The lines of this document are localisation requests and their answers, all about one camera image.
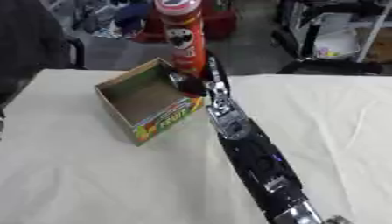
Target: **box label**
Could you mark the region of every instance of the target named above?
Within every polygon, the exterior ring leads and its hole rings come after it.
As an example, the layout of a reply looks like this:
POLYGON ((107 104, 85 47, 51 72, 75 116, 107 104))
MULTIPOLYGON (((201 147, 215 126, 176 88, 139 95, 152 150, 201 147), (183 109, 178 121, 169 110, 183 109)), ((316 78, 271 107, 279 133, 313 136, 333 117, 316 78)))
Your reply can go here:
POLYGON ((203 98, 183 98, 174 103, 150 122, 142 123, 134 129, 137 141, 146 142, 156 134, 170 128, 174 123, 203 106, 203 98))

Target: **silver metal bracket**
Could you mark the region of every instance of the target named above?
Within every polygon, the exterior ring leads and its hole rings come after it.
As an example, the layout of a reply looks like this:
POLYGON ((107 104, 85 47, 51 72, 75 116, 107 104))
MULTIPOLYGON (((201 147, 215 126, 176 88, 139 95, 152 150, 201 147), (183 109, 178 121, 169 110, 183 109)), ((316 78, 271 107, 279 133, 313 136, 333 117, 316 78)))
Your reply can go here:
POLYGON ((206 106, 206 109, 216 130, 229 140, 244 138, 251 130, 248 116, 228 97, 224 83, 206 81, 205 86, 214 94, 212 105, 206 106))

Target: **robotic arm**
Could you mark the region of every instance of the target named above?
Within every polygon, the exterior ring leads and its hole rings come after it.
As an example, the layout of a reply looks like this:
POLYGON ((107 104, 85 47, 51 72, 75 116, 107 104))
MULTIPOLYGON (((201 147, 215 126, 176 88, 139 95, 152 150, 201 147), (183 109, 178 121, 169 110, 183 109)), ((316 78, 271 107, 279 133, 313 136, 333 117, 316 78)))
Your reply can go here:
MULTIPOLYGON (((340 216, 322 221, 302 192, 297 174, 262 129, 230 97, 228 78, 221 63, 207 52, 202 85, 212 99, 206 106, 220 143, 243 184, 270 224, 350 224, 340 216)), ((171 75, 183 91, 192 86, 197 94, 200 80, 171 75)))

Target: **cardboard box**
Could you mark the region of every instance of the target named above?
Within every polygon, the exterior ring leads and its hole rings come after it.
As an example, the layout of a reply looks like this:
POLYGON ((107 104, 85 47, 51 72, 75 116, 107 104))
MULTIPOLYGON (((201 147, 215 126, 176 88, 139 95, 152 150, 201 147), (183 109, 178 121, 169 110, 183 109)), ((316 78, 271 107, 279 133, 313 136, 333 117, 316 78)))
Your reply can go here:
POLYGON ((204 105, 183 96, 170 83, 171 66, 154 59, 113 80, 95 86, 112 117, 136 145, 169 129, 204 105))

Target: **table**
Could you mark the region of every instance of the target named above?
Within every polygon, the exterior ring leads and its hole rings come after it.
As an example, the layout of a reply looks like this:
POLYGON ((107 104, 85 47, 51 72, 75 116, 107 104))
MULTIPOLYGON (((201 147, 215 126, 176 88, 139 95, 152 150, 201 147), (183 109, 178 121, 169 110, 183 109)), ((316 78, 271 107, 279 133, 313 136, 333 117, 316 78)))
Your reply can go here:
MULTIPOLYGON (((1 223, 265 223, 206 112, 133 146, 93 85, 121 72, 45 70, 5 110, 1 223)), ((392 79, 233 77, 320 214, 392 223, 392 79)))

